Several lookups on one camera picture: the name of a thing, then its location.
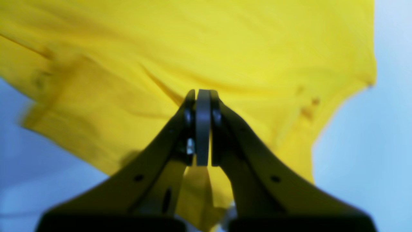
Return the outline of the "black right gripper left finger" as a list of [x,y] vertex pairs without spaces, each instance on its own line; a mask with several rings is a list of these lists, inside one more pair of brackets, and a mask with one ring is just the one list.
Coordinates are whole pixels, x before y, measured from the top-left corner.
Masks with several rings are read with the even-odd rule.
[[195,91],[134,160],[109,179],[43,215],[38,232],[185,232],[174,217],[193,156]]

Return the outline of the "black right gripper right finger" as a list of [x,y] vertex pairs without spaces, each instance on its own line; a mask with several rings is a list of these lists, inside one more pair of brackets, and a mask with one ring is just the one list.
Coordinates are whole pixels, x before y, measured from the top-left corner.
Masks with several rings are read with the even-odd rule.
[[237,217],[229,232],[375,232],[363,211],[325,193],[278,159],[217,91],[203,91],[212,165],[230,180]]

